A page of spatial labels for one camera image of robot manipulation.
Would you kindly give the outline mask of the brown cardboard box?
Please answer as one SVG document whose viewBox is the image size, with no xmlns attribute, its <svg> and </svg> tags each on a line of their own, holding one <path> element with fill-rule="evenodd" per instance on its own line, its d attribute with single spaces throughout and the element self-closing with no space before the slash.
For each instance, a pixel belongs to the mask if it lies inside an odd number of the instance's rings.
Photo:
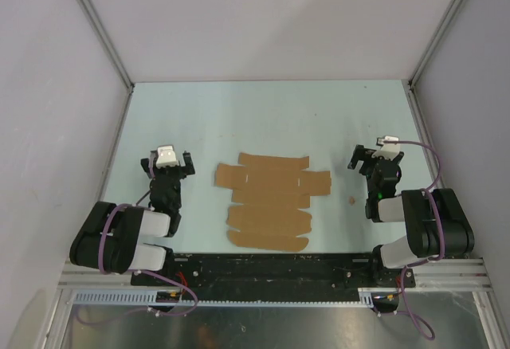
<svg viewBox="0 0 510 349">
<path fill-rule="evenodd" d="M 309 243 L 311 198 L 328 196 L 330 171 L 311 171 L 310 158 L 251 155 L 220 163 L 215 185 L 232 191 L 227 237 L 237 247 L 298 253 Z"/>
</svg>

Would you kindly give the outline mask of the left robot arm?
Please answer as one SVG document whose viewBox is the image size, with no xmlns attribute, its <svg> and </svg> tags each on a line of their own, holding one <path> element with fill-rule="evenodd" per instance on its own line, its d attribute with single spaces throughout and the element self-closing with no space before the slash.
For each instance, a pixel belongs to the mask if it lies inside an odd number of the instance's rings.
<svg viewBox="0 0 510 349">
<path fill-rule="evenodd" d="M 157 284 L 173 281 L 176 266 L 167 260 L 171 249 L 156 238 L 173 237 L 181 222 L 182 180 L 195 174 L 191 153 L 178 159 L 171 145 L 160 146 L 140 160 L 149 188 L 135 203 L 98 201 L 71 244 L 72 264 L 102 273 L 123 274 L 148 270 Z"/>
</svg>

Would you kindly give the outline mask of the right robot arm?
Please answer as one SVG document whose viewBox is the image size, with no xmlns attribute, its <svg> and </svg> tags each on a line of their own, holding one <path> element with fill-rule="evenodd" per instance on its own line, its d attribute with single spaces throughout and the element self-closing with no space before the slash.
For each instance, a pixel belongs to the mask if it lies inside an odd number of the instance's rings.
<svg viewBox="0 0 510 349">
<path fill-rule="evenodd" d="M 377 286 L 394 283 L 404 269 L 463 257 L 473 251 L 475 236 L 465 212 L 450 188 L 397 192 L 402 179 L 401 141 L 379 139 L 377 149 L 358 144 L 347 168 L 366 179 L 366 218 L 374 223 L 402 223 L 405 235 L 374 247 L 367 275 Z"/>
</svg>

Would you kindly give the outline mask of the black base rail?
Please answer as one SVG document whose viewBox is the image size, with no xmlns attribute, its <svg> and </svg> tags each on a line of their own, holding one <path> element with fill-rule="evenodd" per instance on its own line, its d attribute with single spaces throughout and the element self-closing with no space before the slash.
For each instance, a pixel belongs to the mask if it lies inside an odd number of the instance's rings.
<svg viewBox="0 0 510 349">
<path fill-rule="evenodd" d="M 367 271 L 370 258 L 370 253 L 172 253 L 158 274 L 183 280 L 188 287 L 185 295 L 193 299 L 347 300 L 360 288 L 380 292 L 414 284 L 410 270 L 394 283 L 377 285 Z"/>
</svg>

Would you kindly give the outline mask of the aluminium frame rail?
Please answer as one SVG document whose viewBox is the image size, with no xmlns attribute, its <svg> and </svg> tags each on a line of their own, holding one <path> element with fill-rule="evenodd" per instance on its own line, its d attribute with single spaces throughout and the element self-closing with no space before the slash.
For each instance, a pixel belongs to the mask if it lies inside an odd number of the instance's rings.
<svg viewBox="0 0 510 349">
<path fill-rule="evenodd" d="M 413 268 L 411 292 L 491 292 L 492 284 L 481 259 L 444 259 Z M 95 269 L 66 263 L 60 289 L 133 289 L 129 275 L 104 275 Z"/>
</svg>

